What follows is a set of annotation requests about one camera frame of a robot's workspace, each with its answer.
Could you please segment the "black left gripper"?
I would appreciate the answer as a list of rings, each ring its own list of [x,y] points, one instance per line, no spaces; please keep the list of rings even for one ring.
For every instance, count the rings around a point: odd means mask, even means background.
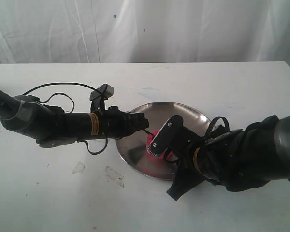
[[[144,113],[123,112],[117,106],[110,106],[105,111],[96,111],[101,138],[121,139],[149,127]]]

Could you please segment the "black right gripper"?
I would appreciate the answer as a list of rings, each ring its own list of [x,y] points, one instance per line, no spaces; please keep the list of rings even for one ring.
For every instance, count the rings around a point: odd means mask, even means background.
[[[200,136],[190,129],[183,126],[183,118],[180,115],[170,117],[153,140],[147,146],[149,154],[160,157],[168,148],[170,153],[176,158],[168,163],[175,163],[177,166],[180,161],[184,161],[190,169],[200,169],[198,155],[208,140],[207,134]],[[179,166],[173,179],[171,187],[166,193],[175,201],[182,195],[205,181],[206,179],[184,166]]]

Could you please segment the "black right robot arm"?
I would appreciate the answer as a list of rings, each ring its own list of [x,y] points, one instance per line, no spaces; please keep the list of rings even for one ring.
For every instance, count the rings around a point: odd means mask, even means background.
[[[290,179],[290,116],[270,116],[245,129],[230,130],[226,118],[215,117],[204,136],[172,116],[147,139],[147,151],[168,161],[177,171],[167,193],[174,200],[204,181],[229,192],[259,188],[272,180]]]

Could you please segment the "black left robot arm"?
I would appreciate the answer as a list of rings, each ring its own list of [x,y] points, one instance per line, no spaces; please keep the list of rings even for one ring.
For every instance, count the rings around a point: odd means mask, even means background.
[[[66,113],[29,92],[12,97],[0,90],[0,122],[9,131],[35,139],[42,148],[121,139],[147,129],[149,121],[143,113],[122,112],[117,106],[105,107],[105,100],[113,93],[113,87],[108,84],[93,88],[88,113]]]

